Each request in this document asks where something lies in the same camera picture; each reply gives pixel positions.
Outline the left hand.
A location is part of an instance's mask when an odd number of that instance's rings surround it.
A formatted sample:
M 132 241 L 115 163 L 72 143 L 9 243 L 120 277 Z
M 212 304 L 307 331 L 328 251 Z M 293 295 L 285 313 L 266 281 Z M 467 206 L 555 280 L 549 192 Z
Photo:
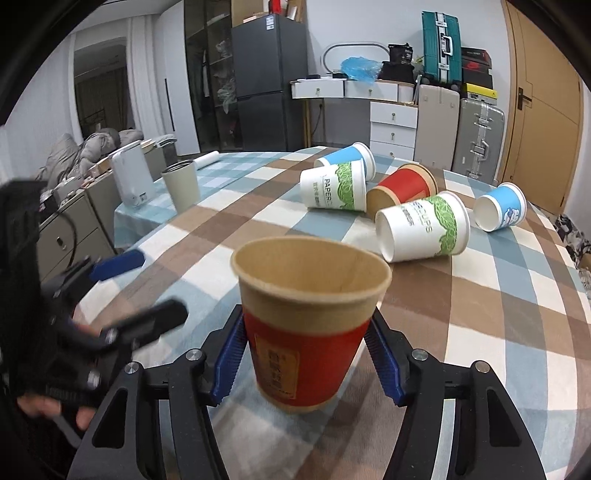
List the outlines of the left hand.
M 43 416 L 52 419 L 60 416 L 62 413 L 62 406 L 58 400 L 34 393 L 18 397 L 17 404 L 30 417 Z M 85 431 L 89 427 L 95 413 L 96 410 L 93 408 L 80 407 L 76 414 L 77 428 Z

